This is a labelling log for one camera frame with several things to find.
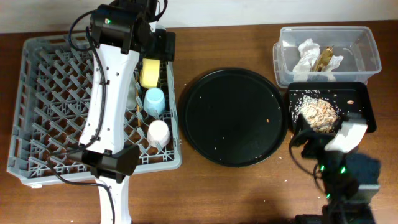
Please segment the yellow plastic bowl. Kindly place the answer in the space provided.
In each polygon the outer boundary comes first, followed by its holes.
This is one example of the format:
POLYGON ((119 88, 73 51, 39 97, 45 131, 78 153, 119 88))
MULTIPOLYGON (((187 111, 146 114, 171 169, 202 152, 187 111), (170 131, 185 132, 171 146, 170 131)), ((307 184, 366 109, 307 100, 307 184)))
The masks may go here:
POLYGON ((140 74, 140 84, 142 87, 150 89, 156 88, 159 80, 160 61, 144 58, 140 74))

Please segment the pink plastic cup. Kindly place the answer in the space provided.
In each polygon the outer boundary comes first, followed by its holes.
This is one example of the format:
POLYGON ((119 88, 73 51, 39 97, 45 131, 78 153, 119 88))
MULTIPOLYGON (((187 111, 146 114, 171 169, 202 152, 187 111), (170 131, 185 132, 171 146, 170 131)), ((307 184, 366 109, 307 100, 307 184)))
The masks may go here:
POLYGON ((165 147, 170 141, 170 131, 167 123, 162 120, 151 122, 147 132, 147 141, 152 147, 165 147))

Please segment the food scraps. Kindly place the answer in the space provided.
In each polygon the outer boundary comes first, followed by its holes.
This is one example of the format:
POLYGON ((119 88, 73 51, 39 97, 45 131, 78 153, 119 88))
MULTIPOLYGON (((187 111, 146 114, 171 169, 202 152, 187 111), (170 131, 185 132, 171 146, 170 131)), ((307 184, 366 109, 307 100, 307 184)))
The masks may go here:
POLYGON ((293 128, 299 114, 303 114, 308 124, 316 133, 337 133, 340 128, 342 113, 336 101, 320 96, 319 90, 295 90, 290 100, 290 113, 293 128))

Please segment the wooden chopstick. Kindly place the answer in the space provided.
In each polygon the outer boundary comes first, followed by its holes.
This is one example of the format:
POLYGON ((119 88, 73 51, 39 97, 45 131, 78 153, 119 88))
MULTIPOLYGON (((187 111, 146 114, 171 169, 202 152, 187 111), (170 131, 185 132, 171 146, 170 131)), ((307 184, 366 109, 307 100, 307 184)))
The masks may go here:
POLYGON ((136 87, 138 81, 137 81, 137 77, 136 77, 136 72, 134 71, 134 89, 135 89, 135 97, 136 97, 136 117, 137 117, 137 126, 140 128, 141 127, 141 121, 138 117, 138 112, 140 112, 140 106, 138 104, 138 100, 137 97, 139 98, 139 92, 138 89, 136 87))

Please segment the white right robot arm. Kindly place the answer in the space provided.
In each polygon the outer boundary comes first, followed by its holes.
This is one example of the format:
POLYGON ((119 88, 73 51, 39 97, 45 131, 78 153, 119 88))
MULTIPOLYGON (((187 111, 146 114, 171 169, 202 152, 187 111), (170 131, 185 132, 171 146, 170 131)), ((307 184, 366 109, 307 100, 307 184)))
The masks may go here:
POLYGON ((337 132, 321 133, 299 116, 289 148, 303 147, 301 156, 314 159, 309 172, 315 185, 325 194, 327 204, 322 214, 296 215, 293 222, 306 223, 375 223, 371 199, 379 192, 381 163, 358 151, 366 133, 366 120, 360 116, 344 116, 332 126, 337 132))

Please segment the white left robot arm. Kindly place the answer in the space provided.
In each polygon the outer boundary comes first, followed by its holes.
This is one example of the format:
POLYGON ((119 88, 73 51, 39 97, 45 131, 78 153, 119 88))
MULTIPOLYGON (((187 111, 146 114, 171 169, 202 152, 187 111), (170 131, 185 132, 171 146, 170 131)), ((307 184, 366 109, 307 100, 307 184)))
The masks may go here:
POLYGON ((124 140, 128 104, 140 110, 139 87, 155 88, 172 62, 175 34, 157 25, 166 2, 114 1, 90 12, 86 35, 94 56, 88 117, 70 159, 89 166, 99 189, 101 221, 131 223, 129 179, 140 150, 124 140))

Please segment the gold snack wrapper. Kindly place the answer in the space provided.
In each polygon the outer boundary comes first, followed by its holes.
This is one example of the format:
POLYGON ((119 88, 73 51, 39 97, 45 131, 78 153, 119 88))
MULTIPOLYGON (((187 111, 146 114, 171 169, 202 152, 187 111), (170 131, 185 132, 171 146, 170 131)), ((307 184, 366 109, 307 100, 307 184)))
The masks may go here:
POLYGON ((326 47, 316 59, 311 72, 322 72, 333 57, 333 47, 326 47))

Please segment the light blue plastic cup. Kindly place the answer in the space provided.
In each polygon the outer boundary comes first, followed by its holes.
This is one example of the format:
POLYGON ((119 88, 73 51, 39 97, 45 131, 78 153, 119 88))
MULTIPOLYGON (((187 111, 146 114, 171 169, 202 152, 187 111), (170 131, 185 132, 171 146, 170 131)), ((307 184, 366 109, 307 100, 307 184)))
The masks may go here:
POLYGON ((165 95, 160 88, 150 88, 146 91, 144 111, 151 116, 160 116, 165 111, 165 95))

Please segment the grey round plate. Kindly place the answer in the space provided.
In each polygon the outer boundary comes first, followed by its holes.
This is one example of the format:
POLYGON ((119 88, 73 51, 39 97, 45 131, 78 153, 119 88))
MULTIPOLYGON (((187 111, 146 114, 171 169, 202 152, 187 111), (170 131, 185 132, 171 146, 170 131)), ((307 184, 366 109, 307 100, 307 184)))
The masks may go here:
POLYGON ((127 102, 126 102, 126 109, 127 110, 134 110, 136 108, 136 81, 135 76, 131 77, 131 81, 128 88, 128 95, 127 95, 127 102))

